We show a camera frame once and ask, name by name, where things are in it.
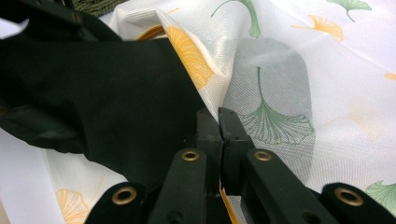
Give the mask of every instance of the dark green fabric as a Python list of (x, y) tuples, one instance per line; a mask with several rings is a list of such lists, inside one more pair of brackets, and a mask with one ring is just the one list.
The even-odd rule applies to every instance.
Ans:
[(127, 0), (73, 0), (75, 10), (91, 14), (93, 16), (105, 15)]
[(205, 107), (168, 39), (60, 42), (32, 28), (0, 40), (0, 127), (158, 187)]

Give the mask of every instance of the metal grommet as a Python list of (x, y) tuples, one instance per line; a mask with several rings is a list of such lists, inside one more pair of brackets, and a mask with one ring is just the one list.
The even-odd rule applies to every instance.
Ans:
[(259, 161), (270, 161), (272, 159), (271, 154), (264, 151), (257, 151), (254, 153), (254, 157)]
[(133, 201), (136, 196), (137, 192), (134, 188), (123, 187), (114, 192), (112, 200), (114, 204), (124, 205)]
[(364, 204), (363, 198), (350, 189), (338, 188), (334, 191), (334, 194), (343, 203), (347, 203), (352, 206), (362, 206)]
[(199, 158), (199, 154), (195, 151), (187, 151), (181, 155), (181, 158), (185, 161), (196, 161)]

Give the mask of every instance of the ginkgo leaf print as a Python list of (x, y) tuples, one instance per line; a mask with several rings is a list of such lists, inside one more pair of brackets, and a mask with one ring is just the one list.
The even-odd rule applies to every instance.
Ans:
[(314, 27), (295, 26), (295, 25), (292, 25), (291, 27), (308, 29), (308, 30), (317, 30), (328, 33), (334, 39), (340, 42), (344, 40), (343, 29), (341, 29), (341, 27), (336, 23), (332, 21), (327, 21), (326, 19), (320, 16), (309, 15), (308, 17), (311, 18), (311, 20), (314, 22)]
[(366, 189), (366, 193), (396, 216), (396, 184), (382, 185), (382, 180)]
[(85, 203), (82, 194), (69, 189), (60, 189), (56, 192), (56, 195), (66, 224), (84, 223), (90, 209)]
[(254, 6), (253, 6), (253, 3), (251, 2), (251, 0), (229, 0), (229, 1), (221, 4), (218, 8), (216, 8), (216, 10), (212, 13), (211, 17), (213, 17), (215, 15), (215, 13), (218, 11), (218, 9), (220, 7), (222, 7), (224, 4), (233, 2), (233, 1), (240, 2), (247, 8), (247, 10), (250, 14), (250, 28), (248, 30), (248, 33), (252, 37), (259, 38), (260, 34), (261, 34), (260, 26), (259, 26), (259, 22), (257, 20), (256, 10), (254, 9)]
[(215, 73), (206, 63), (201, 51), (196, 47), (189, 36), (177, 27), (169, 26), (165, 32), (178, 57), (186, 67), (195, 88), (200, 90), (206, 86), (209, 79), (212, 78)]
[(385, 77), (396, 81), (396, 74), (385, 74)]
[(278, 113), (264, 100), (260, 81), (260, 67), (257, 67), (257, 76), (261, 103), (253, 112), (240, 115), (247, 133), (264, 143), (271, 145), (300, 144), (308, 135), (314, 132), (306, 116), (287, 116)]
[(340, 5), (346, 10), (347, 16), (354, 21), (350, 16), (349, 16), (349, 11), (350, 10), (355, 10), (355, 9), (364, 9), (364, 10), (371, 10), (371, 7), (360, 0), (327, 0), (329, 3), (335, 3)]

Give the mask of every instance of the green ginkgo leaf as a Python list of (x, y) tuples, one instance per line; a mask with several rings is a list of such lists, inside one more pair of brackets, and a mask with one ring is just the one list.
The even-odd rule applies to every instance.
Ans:
[(260, 27), (259, 27), (259, 22), (257, 21), (257, 15), (256, 15), (256, 10), (254, 9), (253, 3), (251, 2), (251, 0), (229, 0), (223, 4), (221, 4), (218, 8), (216, 8), (216, 10), (212, 13), (211, 17), (213, 17), (215, 15), (215, 13), (218, 11), (218, 9), (220, 7), (222, 7), (224, 4), (229, 3), (229, 2), (240, 2), (242, 3), (245, 7), (247, 7), (247, 10), (250, 14), (250, 28), (248, 30), (248, 33), (250, 34), (250, 36), (259, 38), (261, 31), (260, 31)]
[(349, 11), (350, 10), (355, 10), (355, 9), (363, 9), (363, 10), (371, 10), (371, 7), (360, 0), (327, 0), (329, 3), (336, 3), (343, 7), (346, 10), (347, 16), (354, 21), (350, 16), (349, 16)]
[(396, 184), (383, 185), (382, 182), (370, 185), (366, 193), (396, 216)]
[(280, 114), (271, 108), (262, 96), (260, 84), (260, 67), (258, 70), (259, 90), (262, 102), (260, 106), (247, 115), (240, 115), (247, 133), (266, 144), (300, 144), (314, 132), (309, 119), (304, 115), (296, 117)]

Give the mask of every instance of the yellow ginkgo leaf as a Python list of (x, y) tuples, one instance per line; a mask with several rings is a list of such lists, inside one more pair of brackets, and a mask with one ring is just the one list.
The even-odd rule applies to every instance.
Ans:
[(178, 57), (186, 67), (192, 82), (197, 90), (204, 87), (208, 80), (215, 74), (207, 65), (201, 51), (195, 46), (192, 40), (175, 26), (169, 26), (165, 30)]
[(90, 210), (81, 193), (69, 189), (60, 189), (56, 192), (66, 224), (84, 223)]
[(324, 19), (323, 17), (320, 16), (314, 16), (314, 15), (309, 15), (309, 18), (314, 22), (314, 27), (303, 27), (303, 26), (291, 26), (293, 28), (303, 28), (303, 29), (309, 29), (309, 30), (317, 30), (321, 32), (328, 33), (331, 35), (334, 39), (338, 41), (343, 41), (344, 40), (344, 32), (343, 29), (337, 24), (335, 24), (332, 21), (328, 21)]
[(392, 80), (396, 80), (396, 74), (385, 74), (385, 77)]

